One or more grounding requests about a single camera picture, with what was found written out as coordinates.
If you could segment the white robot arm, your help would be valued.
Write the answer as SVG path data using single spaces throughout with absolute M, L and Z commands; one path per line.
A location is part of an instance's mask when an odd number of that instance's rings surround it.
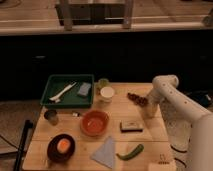
M 152 85 L 144 113 L 153 118 L 161 100 L 167 99 L 192 124 L 186 171 L 213 171 L 213 112 L 181 93 L 176 75 L 156 76 Z

